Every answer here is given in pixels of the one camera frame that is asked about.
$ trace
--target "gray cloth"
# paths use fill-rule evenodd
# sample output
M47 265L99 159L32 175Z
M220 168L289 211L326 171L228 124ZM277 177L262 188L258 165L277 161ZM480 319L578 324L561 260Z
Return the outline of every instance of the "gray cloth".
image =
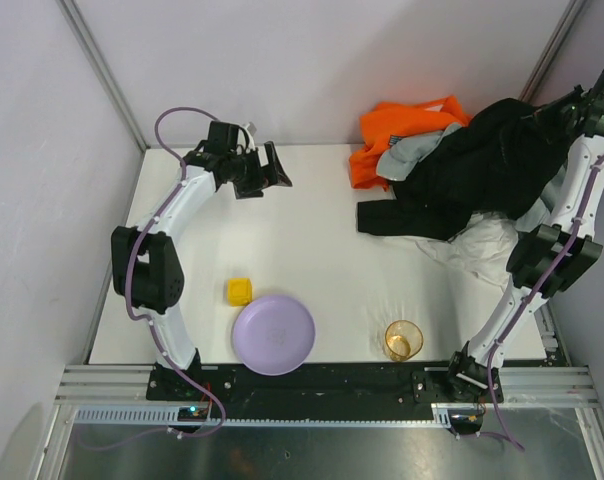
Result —
M515 222L515 229L518 232L530 232L541 223L551 217L551 212L555 208L560 198L560 190L566 177L566 167L560 167L558 173L546 184L540 198L533 206Z
M404 180L418 162L436 149L444 137L460 128L462 125L459 123L452 123L444 130L403 138L382 154L375 173L395 182Z

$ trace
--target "pile of clothes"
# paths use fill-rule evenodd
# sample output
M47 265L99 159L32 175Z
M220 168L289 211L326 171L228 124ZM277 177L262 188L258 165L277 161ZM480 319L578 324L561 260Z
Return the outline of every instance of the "pile of clothes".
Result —
M537 112L512 98L473 119L455 97L378 105L361 117L365 146L350 158L351 183L391 188L395 199L359 203L358 231L431 239L418 242L431 257L461 259L502 285L516 230L548 218L571 145L562 122L542 123Z

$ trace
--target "clear plastic cup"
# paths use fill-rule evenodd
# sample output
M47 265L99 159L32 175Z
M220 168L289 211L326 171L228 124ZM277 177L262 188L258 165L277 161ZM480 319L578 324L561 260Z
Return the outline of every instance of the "clear plastic cup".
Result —
M422 331L408 320L393 322L384 334L384 351L394 362L404 362L417 355L423 344Z

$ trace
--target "orange towel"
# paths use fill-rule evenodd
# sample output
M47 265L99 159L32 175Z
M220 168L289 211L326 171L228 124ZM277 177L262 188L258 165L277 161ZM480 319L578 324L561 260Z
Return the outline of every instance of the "orange towel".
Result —
M389 188L387 181L376 175L375 168L380 156L390 148L392 136L409 137L444 130L453 122L467 126L470 118L454 96L413 106L389 102L378 104L372 112L360 117L364 147L349 159L351 186Z

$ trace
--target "small yellow block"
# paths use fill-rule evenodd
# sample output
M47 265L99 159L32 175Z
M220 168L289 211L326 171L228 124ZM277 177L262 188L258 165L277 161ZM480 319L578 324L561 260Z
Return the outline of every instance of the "small yellow block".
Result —
M253 300L253 288L248 278L232 278L229 280L227 292L229 304L233 307L243 307Z

